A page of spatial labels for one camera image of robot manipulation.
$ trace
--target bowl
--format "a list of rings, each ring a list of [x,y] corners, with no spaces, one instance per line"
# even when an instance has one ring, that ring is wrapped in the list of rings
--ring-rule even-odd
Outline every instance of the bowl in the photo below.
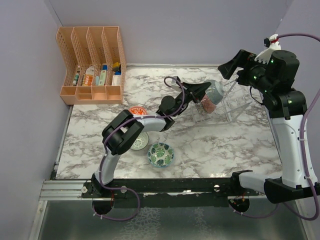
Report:
[[[166,143],[155,143],[148,151],[148,159],[157,168],[167,167],[174,160],[174,150]]]
[[[141,150],[144,149],[149,143],[149,135],[146,132],[142,132],[136,138],[130,149]]]

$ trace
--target white marble surface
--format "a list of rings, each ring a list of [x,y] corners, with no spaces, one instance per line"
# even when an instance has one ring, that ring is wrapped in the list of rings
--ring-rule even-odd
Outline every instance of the white marble surface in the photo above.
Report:
[[[56,178],[89,179],[103,155],[101,132],[118,113],[132,106],[155,112],[165,95],[178,95],[163,84],[165,76],[179,76],[189,83],[225,81],[215,68],[128,67],[123,105],[73,107]],[[266,112],[254,101],[236,123],[197,126],[189,108],[175,120],[165,132],[149,132],[146,148],[123,154],[114,178],[216,178],[239,170],[281,172]],[[169,167],[156,168],[149,163],[147,152],[156,142],[173,147],[175,159]]]

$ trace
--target gray wall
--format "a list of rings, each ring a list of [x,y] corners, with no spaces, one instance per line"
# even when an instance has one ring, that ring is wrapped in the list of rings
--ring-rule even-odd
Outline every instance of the gray wall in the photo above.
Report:
[[[320,37],[320,1],[319,0],[295,0],[277,29],[278,34],[308,33]],[[302,91],[308,103],[315,97],[320,88],[319,56],[320,42],[314,39],[292,36],[280,40],[281,48],[294,52],[300,61],[294,87]],[[307,123],[308,143],[314,171],[320,180],[320,102],[310,113]],[[313,199],[307,199],[305,205],[310,216],[315,212]],[[320,239],[320,218],[312,222],[316,239]]]
[[[263,49],[292,0],[50,0],[64,26],[120,26],[127,63],[221,64]]]
[[[68,113],[65,67],[43,0],[2,0],[0,30],[0,239],[25,240]]]

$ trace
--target purple cable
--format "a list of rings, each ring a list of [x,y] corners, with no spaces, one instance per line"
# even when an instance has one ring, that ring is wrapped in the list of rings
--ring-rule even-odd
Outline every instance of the purple cable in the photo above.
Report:
[[[268,217],[271,217],[273,214],[275,214],[278,211],[278,208],[279,208],[279,204],[277,204],[275,206],[275,209],[272,212],[270,212],[270,213],[268,213],[267,215],[264,215],[264,216],[247,215],[247,214],[244,214],[243,212],[239,212],[239,211],[237,211],[237,210],[235,210],[233,208],[232,209],[233,209],[234,213],[239,214],[239,215],[244,216],[244,217],[247,217],[247,218],[250,218],[250,219],[266,219]]]
[[[109,141],[109,139],[111,138],[111,136],[113,134],[115,134],[119,129],[121,129],[122,127],[125,127],[128,123],[134,121],[134,120],[139,120],[141,118],[144,118],[144,119],[154,119],[154,118],[157,118],[157,119],[165,119],[165,118],[169,118],[171,116],[174,116],[175,114],[177,114],[180,109],[183,107],[184,105],[184,99],[185,99],[185,90],[184,90],[184,86],[182,85],[181,82],[179,82],[177,79],[175,79],[174,77],[172,76],[166,76],[164,78],[164,83],[165,85],[169,86],[167,83],[166,83],[166,80],[167,79],[173,79],[176,81],[176,83],[179,85],[179,87],[181,88],[182,90],[182,103],[181,105],[179,106],[179,108],[172,114],[170,115],[165,115],[165,116],[153,116],[153,115],[150,115],[150,116],[137,116],[137,117],[133,117],[131,119],[129,119],[128,121],[125,121],[124,123],[122,123],[120,126],[118,126],[115,130],[113,130],[113,132],[110,133],[109,136],[106,137],[104,143],[103,143],[103,146],[104,146],[104,149],[105,149],[105,154],[103,155],[102,157],[102,160],[100,162],[100,165],[99,165],[99,183],[100,185],[104,188],[104,189],[107,189],[107,190],[129,190],[130,192],[134,193],[134,195],[136,196],[136,199],[137,199],[137,208],[135,210],[135,212],[129,216],[129,217],[126,217],[126,218],[114,218],[114,217],[110,217],[110,216],[104,216],[104,215],[100,215],[100,214],[97,214],[96,210],[95,210],[95,207],[92,205],[92,210],[94,211],[94,214],[97,215],[98,217],[100,218],[104,218],[104,219],[109,219],[109,220],[113,220],[113,221],[119,221],[119,222],[122,222],[122,221],[127,221],[127,220],[130,220],[132,218],[134,218],[138,213],[139,213],[139,209],[140,209],[140,199],[139,199],[139,196],[138,194],[136,193],[136,191],[134,191],[133,189],[131,188],[125,188],[125,187],[107,187],[103,184],[103,181],[102,181],[102,166],[106,160],[106,157],[108,155],[108,149],[107,149],[107,142]]]
[[[317,41],[320,42],[320,37],[317,37],[315,35],[312,34],[308,34],[308,33],[288,33],[288,34],[282,34],[278,36],[278,39],[280,38],[285,38],[285,37],[291,37],[291,36],[303,36],[303,37],[309,37],[312,39],[315,39]],[[307,121],[307,117],[309,115],[309,113],[311,112],[312,108],[315,106],[316,102],[318,101],[318,98],[320,96],[320,89],[318,90],[318,92],[316,93],[314,99],[312,100],[312,103],[310,104],[310,107],[308,108],[308,110],[305,112],[305,114],[302,117],[302,121],[301,121],[301,125],[300,125],[300,139],[305,139],[305,125],[306,125],[306,121]],[[314,204],[315,204],[315,214],[313,217],[305,217],[300,215],[298,212],[296,212],[295,210],[293,210],[287,203],[283,203],[291,212],[293,212],[295,215],[297,215],[299,218],[302,218],[304,220],[308,220],[308,221],[313,221],[316,220],[319,217],[319,213],[320,213],[320,206],[319,206],[319,201],[318,201],[318,197],[317,197],[317,192],[316,189],[311,181],[310,177],[310,173],[309,173],[309,167],[308,167],[308,162],[307,162],[307,154],[306,154],[306,147],[305,147],[305,142],[303,140],[300,141],[301,144],[301,152],[302,152],[302,160],[303,160],[303,167],[304,167],[304,172],[305,172],[305,176],[307,177],[307,182],[310,185],[311,191],[312,191],[312,195],[313,195],[313,199],[314,199]]]

